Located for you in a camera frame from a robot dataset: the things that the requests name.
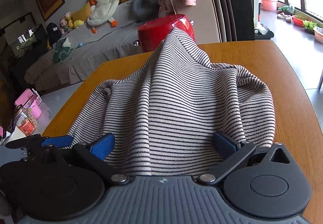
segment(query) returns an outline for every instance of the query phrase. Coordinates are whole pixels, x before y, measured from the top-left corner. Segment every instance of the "shoe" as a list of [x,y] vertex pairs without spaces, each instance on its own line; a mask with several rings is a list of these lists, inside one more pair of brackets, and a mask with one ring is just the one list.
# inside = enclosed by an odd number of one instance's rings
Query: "shoe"
[[279,19],[286,19],[287,15],[284,14],[284,12],[277,15],[277,18]]
[[286,17],[286,22],[288,22],[288,23],[292,23],[292,16],[288,15],[288,16]]

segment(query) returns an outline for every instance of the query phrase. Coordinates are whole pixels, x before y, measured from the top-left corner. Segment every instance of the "green plant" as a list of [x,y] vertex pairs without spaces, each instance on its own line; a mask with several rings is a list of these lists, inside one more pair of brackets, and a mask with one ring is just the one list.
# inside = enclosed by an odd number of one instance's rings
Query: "green plant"
[[303,21],[303,23],[304,23],[305,29],[308,29],[308,30],[311,30],[311,31],[313,31],[313,28],[318,26],[317,23],[314,23],[312,21],[305,20],[305,21]]

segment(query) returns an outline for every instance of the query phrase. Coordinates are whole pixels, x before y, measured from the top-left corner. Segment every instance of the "striped shirt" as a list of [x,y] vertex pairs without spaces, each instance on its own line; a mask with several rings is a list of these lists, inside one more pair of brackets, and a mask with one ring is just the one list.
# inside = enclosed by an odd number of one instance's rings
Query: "striped shirt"
[[174,28],[141,69],[96,87],[69,134],[75,144],[113,133],[105,161],[129,175],[198,175],[222,161],[216,130],[270,147],[271,93],[246,68],[211,63]]

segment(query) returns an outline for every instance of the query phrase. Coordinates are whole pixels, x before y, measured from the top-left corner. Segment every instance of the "potted plant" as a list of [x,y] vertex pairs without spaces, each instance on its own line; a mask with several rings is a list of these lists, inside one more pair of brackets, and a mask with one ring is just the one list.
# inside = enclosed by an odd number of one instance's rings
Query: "potted plant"
[[313,28],[318,26],[317,23],[314,23],[312,21],[307,21],[307,20],[304,20],[303,23],[304,23],[304,27],[305,27],[305,32],[314,35]]

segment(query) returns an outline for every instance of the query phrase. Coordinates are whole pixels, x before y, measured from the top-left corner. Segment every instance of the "metal screw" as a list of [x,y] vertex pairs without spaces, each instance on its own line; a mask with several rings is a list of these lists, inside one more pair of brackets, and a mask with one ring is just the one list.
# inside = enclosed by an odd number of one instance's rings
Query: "metal screw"
[[128,179],[126,175],[123,174],[115,174],[111,177],[111,180],[115,183],[122,183]]
[[200,180],[204,183],[212,183],[216,180],[216,177],[212,174],[202,174]]
[[133,42],[133,45],[134,45],[135,47],[140,46],[140,41],[139,41],[139,40],[135,40],[135,41]]

